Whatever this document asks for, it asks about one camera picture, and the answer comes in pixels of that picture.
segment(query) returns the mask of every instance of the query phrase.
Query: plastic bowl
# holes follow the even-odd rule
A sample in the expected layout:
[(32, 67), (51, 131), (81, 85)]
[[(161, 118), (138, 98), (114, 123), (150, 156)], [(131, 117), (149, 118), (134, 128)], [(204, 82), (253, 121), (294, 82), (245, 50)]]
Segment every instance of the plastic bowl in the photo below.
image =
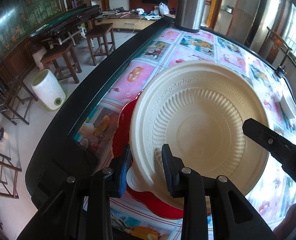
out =
[(280, 101), (281, 108), (289, 119), (296, 118), (296, 103), (293, 101), (291, 95), (282, 92)]

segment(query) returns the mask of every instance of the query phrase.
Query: flower painting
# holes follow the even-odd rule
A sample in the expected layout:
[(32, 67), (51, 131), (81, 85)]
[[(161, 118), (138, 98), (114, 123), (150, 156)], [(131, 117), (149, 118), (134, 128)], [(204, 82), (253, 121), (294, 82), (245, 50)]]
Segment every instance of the flower painting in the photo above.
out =
[(61, 11), (58, 0), (2, 0), (0, 53), (6, 55), (34, 29)]

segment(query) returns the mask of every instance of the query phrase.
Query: kitchen appliance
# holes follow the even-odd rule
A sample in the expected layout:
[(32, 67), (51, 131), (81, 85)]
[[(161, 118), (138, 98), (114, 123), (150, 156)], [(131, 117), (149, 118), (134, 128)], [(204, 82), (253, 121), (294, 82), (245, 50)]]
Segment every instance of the kitchen appliance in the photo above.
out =
[(200, 29), (206, 0), (178, 0), (175, 27), (191, 33)]

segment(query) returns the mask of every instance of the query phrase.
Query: screw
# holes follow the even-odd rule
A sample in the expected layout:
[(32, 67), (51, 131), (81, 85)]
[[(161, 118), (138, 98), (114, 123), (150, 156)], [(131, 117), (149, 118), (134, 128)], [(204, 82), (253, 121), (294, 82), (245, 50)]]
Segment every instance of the screw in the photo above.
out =
[(69, 176), (69, 177), (66, 179), (66, 181), (67, 181), (68, 183), (74, 183), (74, 182), (76, 181), (76, 178), (73, 177), (73, 176)]
[(223, 175), (219, 176), (218, 180), (219, 180), (220, 182), (222, 182), (222, 183), (225, 183), (225, 182), (228, 181), (227, 177), (226, 177), (226, 176), (223, 176)]
[(183, 173), (185, 173), (185, 174), (190, 174), (190, 173), (191, 173), (191, 169), (189, 169), (189, 168), (187, 168), (187, 167), (182, 168), (181, 171), (182, 171)]
[(110, 169), (110, 168), (103, 168), (103, 173), (104, 174), (109, 174), (111, 172), (112, 172), (112, 169)]

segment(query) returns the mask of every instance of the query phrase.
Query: green table top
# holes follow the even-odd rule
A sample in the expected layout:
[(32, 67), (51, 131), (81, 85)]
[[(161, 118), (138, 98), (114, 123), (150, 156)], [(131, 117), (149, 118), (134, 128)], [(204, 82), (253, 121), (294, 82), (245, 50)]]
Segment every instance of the green table top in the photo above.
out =
[(66, 20), (67, 18), (71, 17), (75, 13), (82, 12), (82, 11), (85, 11), (85, 10), (88, 10), (88, 9), (89, 9), (89, 7), (84, 7), (84, 8), (64, 12), (61, 15), (58, 15), (57, 17), (50, 20), (48, 22), (48, 27), (52, 27), (53, 25), (55, 25), (55, 24), (57, 24), (59, 22), (62, 22), (63, 20)]
[(73, 10), (69, 10), (67, 12), (62, 13), (61, 15), (56, 16), (55, 18), (53, 18), (52, 20), (50, 20), (49, 22), (47, 22), (44, 26), (42, 26), (41, 28), (37, 29), (33, 34), (31, 34), (31, 36), (36, 35), (37, 33), (39, 33), (40, 31), (44, 31), (46, 29), (52, 28), (53, 26), (55, 26), (56, 24), (68, 19), (69, 17), (71, 17), (72, 15), (78, 13), (78, 12), (83, 12), (88, 10), (90, 7), (84, 7), (84, 8), (80, 8), (80, 9), (73, 9)]

